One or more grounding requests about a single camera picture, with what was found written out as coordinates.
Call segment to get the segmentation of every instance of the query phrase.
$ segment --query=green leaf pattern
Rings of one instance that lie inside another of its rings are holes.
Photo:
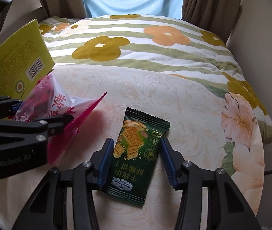
[[[222,160],[221,167],[225,169],[225,171],[229,174],[229,176],[232,176],[236,170],[233,167],[233,149],[235,147],[235,143],[226,142],[224,145],[224,151],[226,152],[226,156]]]

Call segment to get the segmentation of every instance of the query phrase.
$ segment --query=snack package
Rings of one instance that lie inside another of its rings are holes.
[[[106,95],[100,98],[69,96],[52,73],[41,79],[23,101],[14,116],[15,121],[31,122],[34,118],[71,114],[70,122],[60,135],[49,138],[47,159],[50,164],[59,164],[73,137],[86,117]]]
[[[170,122],[127,108],[103,192],[142,207]]]

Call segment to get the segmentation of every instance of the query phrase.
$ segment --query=orange flower pattern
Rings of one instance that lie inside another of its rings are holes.
[[[68,24],[68,23],[60,23],[58,26],[55,26],[53,29],[54,29],[54,31],[59,31],[59,30],[65,29],[69,26],[70,26],[70,24]]]
[[[170,26],[153,26],[144,30],[145,34],[153,35],[153,41],[163,46],[172,46],[175,43],[188,45],[191,40],[180,30]]]

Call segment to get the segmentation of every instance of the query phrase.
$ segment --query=green snack package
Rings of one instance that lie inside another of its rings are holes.
[[[126,108],[103,192],[142,207],[170,122]]]

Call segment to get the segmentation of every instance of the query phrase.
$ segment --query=barcode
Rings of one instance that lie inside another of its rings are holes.
[[[29,80],[32,81],[43,67],[44,65],[42,60],[38,58],[26,72]]]

